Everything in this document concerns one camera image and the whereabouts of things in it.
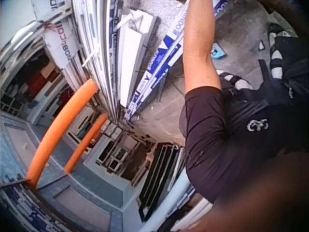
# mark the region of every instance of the orange pipe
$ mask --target orange pipe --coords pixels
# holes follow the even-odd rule
[[[31,189],[35,189],[37,186],[45,164],[57,143],[60,141],[62,135],[97,90],[98,86],[93,80],[90,79],[86,81],[76,93],[74,93],[58,116],[54,119],[34,154],[31,165],[28,169],[27,179],[29,179],[28,185]]]
[[[78,145],[76,150],[74,151],[73,155],[67,162],[66,166],[64,167],[64,171],[66,173],[72,172],[73,168],[77,164],[78,160],[82,156],[83,152],[85,151],[86,147],[89,145],[91,140],[94,138],[94,136],[98,133],[100,128],[103,126],[104,122],[108,119],[107,114],[102,114],[96,122],[92,125],[86,136],[83,138],[81,143]]]

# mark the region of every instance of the person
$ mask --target person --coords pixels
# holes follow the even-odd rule
[[[272,78],[253,90],[242,78],[214,67],[214,29],[212,0],[191,0],[180,128],[188,178],[210,203],[239,188],[257,165],[278,153],[308,152],[308,44],[269,24]]]
[[[237,194],[183,232],[309,231],[309,153],[267,160]]]

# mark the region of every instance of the person's forearm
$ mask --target person's forearm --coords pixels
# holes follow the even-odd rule
[[[184,27],[184,58],[210,57],[214,29],[212,0],[190,0]]]

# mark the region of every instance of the white logo on shirt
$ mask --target white logo on shirt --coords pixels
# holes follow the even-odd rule
[[[267,130],[269,127],[267,119],[258,120],[251,120],[248,125],[248,131],[260,131],[261,129]]]

